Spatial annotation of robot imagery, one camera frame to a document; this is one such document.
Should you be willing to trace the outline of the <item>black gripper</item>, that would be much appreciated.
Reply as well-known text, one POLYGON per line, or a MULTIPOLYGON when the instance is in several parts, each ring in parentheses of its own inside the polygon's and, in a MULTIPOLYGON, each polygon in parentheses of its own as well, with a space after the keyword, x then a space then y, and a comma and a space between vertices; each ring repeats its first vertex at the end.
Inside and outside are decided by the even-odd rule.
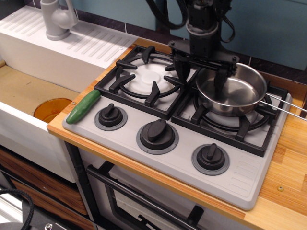
POLYGON ((222 46, 219 23, 212 23, 208 29, 187 23, 186 28, 188 40, 168 43, 178 78, 185 82, 192 65, 214 70, 214 93, 219 95, 229 76, 235 74, 239 58, 222 46))

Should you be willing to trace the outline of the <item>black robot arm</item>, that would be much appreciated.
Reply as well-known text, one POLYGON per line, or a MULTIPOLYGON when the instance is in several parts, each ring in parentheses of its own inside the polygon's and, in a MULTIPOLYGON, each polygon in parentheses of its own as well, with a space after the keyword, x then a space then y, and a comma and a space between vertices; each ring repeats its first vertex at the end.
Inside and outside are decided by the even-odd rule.
POLYGON ((179 79, 185 81, 192 65, 215 71, 214 89, 219 95, 227 78, 236 72, 239 58, 225 49, 221 38, 222 22, 231 28, 233 24, 226 17, 231 9, 229 0, 179 0, 182 22, 174 24, 160 12, 154 1, 147 1, 156 19, 170 30, 186 27, 189 39, 170 41, 172 67, 179 79))

